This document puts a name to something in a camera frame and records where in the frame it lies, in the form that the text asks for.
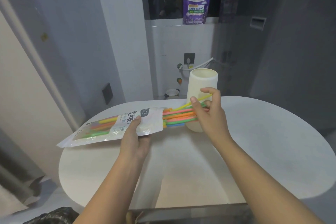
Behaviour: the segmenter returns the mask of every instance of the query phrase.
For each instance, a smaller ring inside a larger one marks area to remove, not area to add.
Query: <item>floor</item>
[[[0,223],[22,224],[60,207],[72,207],[78,213],[81,213],[83,210],[83,207],[72,201],[62,188],[57,187],[51,179],[48,179],[41,182],[40,199],[36,203],[26,210],[0,218]]]

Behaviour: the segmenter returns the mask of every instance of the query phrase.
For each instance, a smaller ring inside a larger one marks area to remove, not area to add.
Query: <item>trash bag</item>
[[[50,213],[41,214],[23,224],[72,224],[79,213],[71,207],[61,207]]]

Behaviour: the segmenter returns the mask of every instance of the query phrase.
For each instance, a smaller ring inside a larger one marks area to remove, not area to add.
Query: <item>laundry detergent pouch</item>
[[[141,123],[136,129],[138,136],[162,131],[163,109],[163,107],[146,108],[86,123],[57,146],[64,148],[121,139],[132,120],[137,116],[141,116]]]
[[[183,24],[204,24],[210,0],[183,0]]]

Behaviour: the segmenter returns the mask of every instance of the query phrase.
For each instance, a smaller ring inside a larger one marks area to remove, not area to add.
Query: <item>hand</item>
[[[208,135],[215,148],[218,149],[225,140],[232,140],[225,112],[221,107],[221,92],[211,87],[202,88],[201,91],[212,94],[212,101],[204,101],[210,109],[209,112],[203,110],[197,98],[191,97],[190,101],[203,131]]]
[[[121,139],[120,156],[143,162],[149,152],[150,136],[138,137],[136,129],[141,122],[137,116],[126,129]]]

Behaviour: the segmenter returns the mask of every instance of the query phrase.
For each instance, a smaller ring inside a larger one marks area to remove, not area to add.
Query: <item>table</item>
[[[148,107],[179,107],[185,99],[124,103],[88,122]],[[318,196],[336,181],[336,156],[298,116],[246,97],[221,97],[233,139],[299,199]],[[65,193],[85,206],[119,154],[120,140],[65,148],[59,178]],[[245,203],[227,166],[204,133],[164,129],[152,146],[130,209],[170,209]]]

